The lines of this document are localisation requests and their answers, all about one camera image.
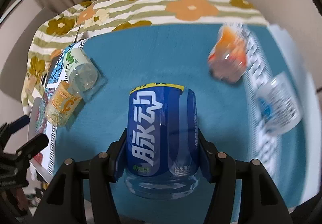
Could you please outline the white blue label cup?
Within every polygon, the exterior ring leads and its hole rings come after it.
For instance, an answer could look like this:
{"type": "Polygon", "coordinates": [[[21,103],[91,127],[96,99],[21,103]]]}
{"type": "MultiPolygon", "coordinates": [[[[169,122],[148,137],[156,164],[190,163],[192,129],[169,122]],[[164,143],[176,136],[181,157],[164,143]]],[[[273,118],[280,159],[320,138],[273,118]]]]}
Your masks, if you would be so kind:
{"type": "Polygon", "coordinates": [[[267,134],[283,135],[301,122],[301,105],[285,72],[261,86],[256,98],[267,134]]]}

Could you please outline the orange cartoon plastic cup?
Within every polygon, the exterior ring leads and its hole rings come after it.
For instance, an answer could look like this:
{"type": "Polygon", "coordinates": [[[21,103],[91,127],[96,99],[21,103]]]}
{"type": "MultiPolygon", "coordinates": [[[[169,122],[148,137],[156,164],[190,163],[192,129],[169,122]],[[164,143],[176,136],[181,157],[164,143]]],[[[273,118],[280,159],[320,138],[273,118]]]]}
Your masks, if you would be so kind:
{"type": "Polygon", "coordinates": [[[228,83],[239,81],[247,69],[246,43],[241,27],[222,25],[207,59],[211,75],[228,83]]]}

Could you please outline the orange label clear cup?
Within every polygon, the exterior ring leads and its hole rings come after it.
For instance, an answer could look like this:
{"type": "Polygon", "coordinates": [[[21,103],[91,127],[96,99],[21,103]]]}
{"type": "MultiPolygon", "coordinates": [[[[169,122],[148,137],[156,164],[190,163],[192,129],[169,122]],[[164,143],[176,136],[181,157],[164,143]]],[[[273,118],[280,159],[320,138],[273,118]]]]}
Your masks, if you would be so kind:
{"type": "Polygon", "coordinates": [[[65,126],[81,100],[69,83],[61,81],[46,106],[47,120],[54,126],[65,126]]]}

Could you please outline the blue plastic cup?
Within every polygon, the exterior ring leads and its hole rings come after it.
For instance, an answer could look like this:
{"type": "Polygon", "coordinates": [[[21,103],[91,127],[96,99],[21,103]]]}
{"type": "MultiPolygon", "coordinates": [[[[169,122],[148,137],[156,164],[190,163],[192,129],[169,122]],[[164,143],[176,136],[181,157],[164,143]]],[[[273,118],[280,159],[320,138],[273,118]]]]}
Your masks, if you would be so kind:
{"type": "Polygon", "coordinates": [[[125,184],[148,199],[178,199],[199,184],[198,118],[195,93],[170,83],[132,89],[125,184]]]}

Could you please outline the teal patterned cloth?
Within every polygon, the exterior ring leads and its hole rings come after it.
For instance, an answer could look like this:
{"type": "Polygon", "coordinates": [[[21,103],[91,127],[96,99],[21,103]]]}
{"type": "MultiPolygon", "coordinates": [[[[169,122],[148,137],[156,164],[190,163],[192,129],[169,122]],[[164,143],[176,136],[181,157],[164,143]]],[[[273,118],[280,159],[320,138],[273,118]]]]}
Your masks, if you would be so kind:
{"type": "Polygon", "coordinates": [[[238,160],[261,160],[285,203],[295,207],[320,189],[321,123],[313,79],[289,34],[277,27],[248,25],[248,69],[235,84],[213,79],[207,57],[218,25],[161,25],[106,33],[83,50],[106,76],[106,85],[67,127],[46,124],[43,166],[57,172],[67,158],[82,161],[105,151],[127,124],[130,91],[144,83],[174,83],[196,95],[205,138],[238,160]],[[304,117],[281,137],[265,136],[254,100],[268,77],[285,72],[301,100],[304,117]]]}

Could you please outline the floral striped quilt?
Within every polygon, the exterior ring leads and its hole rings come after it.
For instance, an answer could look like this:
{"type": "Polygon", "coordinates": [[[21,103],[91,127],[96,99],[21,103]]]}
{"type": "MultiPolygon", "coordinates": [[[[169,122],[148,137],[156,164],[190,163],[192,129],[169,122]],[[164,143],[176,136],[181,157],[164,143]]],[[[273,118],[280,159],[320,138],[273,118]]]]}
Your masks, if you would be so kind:
{"type": "Polygon", "coordinates": [[[79,3],[36,26],[21,92],[24,114],[29,115],[35,98],[43,96],[53,59],[72,43],[118,30],[176,23],[268,25],[261,12],[247,0],[92,0],[79,3]]]}

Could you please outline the green label clear cup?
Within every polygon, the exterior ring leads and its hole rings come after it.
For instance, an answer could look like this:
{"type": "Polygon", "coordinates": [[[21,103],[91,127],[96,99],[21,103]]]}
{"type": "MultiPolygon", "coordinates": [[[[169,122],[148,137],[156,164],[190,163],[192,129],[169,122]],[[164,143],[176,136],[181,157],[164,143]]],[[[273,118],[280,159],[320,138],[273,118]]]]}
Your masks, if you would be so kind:
{"type": "Polygon", "coordinates": [[[81,48],[69,50],[63,60],[69,85],[77,93],[94,87],[98,79],[98,70],[81,48]]]}

